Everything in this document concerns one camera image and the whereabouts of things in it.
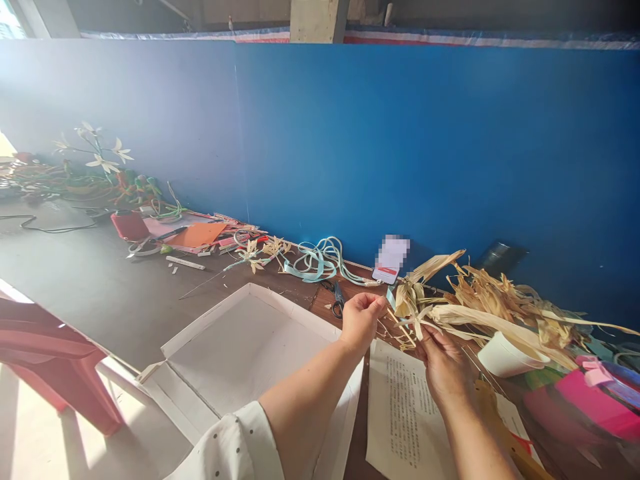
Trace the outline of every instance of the orange paper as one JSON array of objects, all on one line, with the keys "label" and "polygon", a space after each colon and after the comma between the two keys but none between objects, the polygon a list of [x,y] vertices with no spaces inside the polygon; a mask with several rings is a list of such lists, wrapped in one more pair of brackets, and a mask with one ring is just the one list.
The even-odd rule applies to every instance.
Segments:
[{"label": "orange paper", "polygon": [[198,248],[214,242],[226,226],[225,223],[194,223],[172,238],[168,245]]}]

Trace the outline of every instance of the red chair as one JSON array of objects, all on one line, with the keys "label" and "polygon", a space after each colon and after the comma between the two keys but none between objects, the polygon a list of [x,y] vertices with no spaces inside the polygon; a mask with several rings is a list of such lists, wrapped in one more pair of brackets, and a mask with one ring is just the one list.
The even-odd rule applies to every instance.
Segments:
[{"label": "red chair", "polygon": [[106,354],[60,325],[35,304],[0,299],[0,362],[56,410],[70,406],[102,434],[112,435],[124,420],[95,370]]}]

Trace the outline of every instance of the hand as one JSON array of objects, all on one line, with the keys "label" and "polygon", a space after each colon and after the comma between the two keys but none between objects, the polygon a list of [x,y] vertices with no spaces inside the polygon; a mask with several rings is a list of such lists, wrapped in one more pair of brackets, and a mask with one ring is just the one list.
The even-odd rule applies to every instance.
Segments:
[{"label": "hand", "polygon": [[342,310],[340,340],[359,355],[364,355],[375,337],[378,318],[386,305],[384,297],[372,293],[358,293],[346,302]]},{"label": "hand", "polygon": [[467,356],[446,332],[421,325],[423,340],[416,354],[427,368],[427,384],[440,412],[470,407],[476,409],[473,377]]}]

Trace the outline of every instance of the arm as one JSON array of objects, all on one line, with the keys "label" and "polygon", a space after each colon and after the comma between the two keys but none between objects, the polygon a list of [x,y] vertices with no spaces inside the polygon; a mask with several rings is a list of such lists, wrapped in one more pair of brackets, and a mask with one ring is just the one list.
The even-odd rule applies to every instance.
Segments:
[{"label": "arm", "polygon": [[303,478],[313,466],[329,419],[375,336],[385,305],[377,295],[354,296],[345,304],[340,339],[260,397],[286,479]]},{"label": "arm", "polygon": [[518,470],[480,417],[467,359],[444,332],[423,326],[417,354],[445,420],[460,480],[518,480]]}]

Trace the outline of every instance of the blurred label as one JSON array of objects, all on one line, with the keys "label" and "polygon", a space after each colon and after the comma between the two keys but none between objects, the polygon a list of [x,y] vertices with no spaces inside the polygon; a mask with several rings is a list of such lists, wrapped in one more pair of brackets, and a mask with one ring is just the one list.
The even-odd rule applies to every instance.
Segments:
[{"label": "blurred label", "polygon": [[400,235],[386,235],[375,259],[373,278],[389,284],[394,283],[408,252],[408,239],[402,239]]}]

